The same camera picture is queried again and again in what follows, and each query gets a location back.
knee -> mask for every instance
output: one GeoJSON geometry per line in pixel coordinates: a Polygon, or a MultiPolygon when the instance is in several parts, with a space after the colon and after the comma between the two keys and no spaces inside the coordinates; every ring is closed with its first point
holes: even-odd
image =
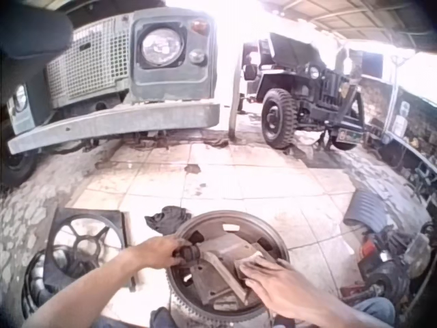
{"type": "Polygon", "coordinates": [[[393,326],[396,319],[395,306],[384,297],[375,297],[372,301],[371,307],[373,312],[376,312],[375,316],[388,325],[393,326]]]}

grille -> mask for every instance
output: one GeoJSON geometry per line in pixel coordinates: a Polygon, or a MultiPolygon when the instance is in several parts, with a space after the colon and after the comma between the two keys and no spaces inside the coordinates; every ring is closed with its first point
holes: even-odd
{"type": "Polygon", "coordinates": [[[114,92],[116,82],[128,77],[129,26],[129,17],[119,15],[74,31],[71,47],[47,66],[56,107],[114,92]]]}
{"type": "Polygon", "coordinates": [[[339,91],[341,85],[348,80],[335,72],[325,70],[323,72],[324,80],[322,82],[322,88],[320,90],[320,102],[321,105],[327,105],[328,107],[336,106],[340,107],[343,103],[343,96],[339,91]]]}

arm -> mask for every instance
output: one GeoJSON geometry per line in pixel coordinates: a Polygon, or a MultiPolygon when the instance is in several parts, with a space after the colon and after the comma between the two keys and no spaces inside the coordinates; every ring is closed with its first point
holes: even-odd
{"type": "Polygon", "coordinates": [[[267,308],[286,318],[307,321],[325,328],[389,328],[386,323],[359,312],[338,298],[318,290],[286,261],[271,263],[256,258],[240,269],[267,308]]]}
{"type": "Polygon", "coordinates": [[[89,327],[111,297],[138,270],[180,264],[173,252],[187,242],[174,236],[154,237],[129,247],[114,259],[70,284],[45,303],[23,325],[28,327],[89,327]]]}

dirty floor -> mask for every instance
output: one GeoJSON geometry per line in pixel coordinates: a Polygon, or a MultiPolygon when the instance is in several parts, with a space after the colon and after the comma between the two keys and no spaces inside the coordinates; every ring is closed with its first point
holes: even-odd
{"type": "MultiPolygon", "coordinates": [[[[311,143],[317,134],[299,133],[296,145],[284,154],[262,142],[259,106],[244,109],[246,114],[238,116],[237,141],[228,146],[202,142],[208,133],[213,139],[225,137],[220,131],[176,133],[167,141],[168,149],[159,143],[119,147],[112,141],[88,154],[46,158],[29,182],[5,195],[2,306],[13,313],[15,322],[19,322],[20,277],[30,257],[44,248],[57,204],[127,212],[133,245],[158,235],[147,227],[144,216],[167,205],[185,207],[193,215],[211,210],[248,212],[278,231],[294,267],[334,295],[340,287],[361,280],[356,255],[363,229],[342,223],[356,188],[377,193],[384,200],[389,223],[400,229],[417,231],[429,220],[424,206],[404,187],[405,180],[360,146],[350,152],[316,151],[311,143]]],[[[59,243],[71,240],[72,232],[67,230],[57,237],[59,243]]],[[[103,261],[115,256],[119,247],[110,236],[105,244],[103,261]]],[[[142,270],[137,282],[136,292],[127,288],[117,292],[104,314],[148,326],[152,310],[170,306],[181,327],[187,327],[164,271],[142,270]]],[[[267,325],[267,318],[259,320],[257,327],[267,325]]]]}

license plate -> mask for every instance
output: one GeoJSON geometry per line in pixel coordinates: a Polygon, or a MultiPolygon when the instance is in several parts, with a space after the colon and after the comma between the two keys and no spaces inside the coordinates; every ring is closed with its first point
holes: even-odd
{"type": "Polygon", "coordinates": [[[355,132],[347,130],[345,128],[339,128],[337,142],[346,142],[347,144],[359,144],[362,137],[363,134],[361,132],[355,132]]]}

